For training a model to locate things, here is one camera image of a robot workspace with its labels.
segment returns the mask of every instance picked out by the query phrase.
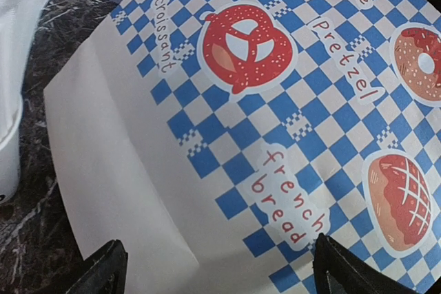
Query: paper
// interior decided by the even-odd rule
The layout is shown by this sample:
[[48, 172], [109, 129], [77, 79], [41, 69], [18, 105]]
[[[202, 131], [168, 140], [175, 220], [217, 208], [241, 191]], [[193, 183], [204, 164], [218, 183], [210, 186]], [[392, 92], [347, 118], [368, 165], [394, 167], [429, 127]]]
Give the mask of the paper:
[[425, 0], [123, 0], [45, 91], [82, 253], [122, 240], [128, 293], [315, 293], [322, 231], [425, 292], [438, 18]]

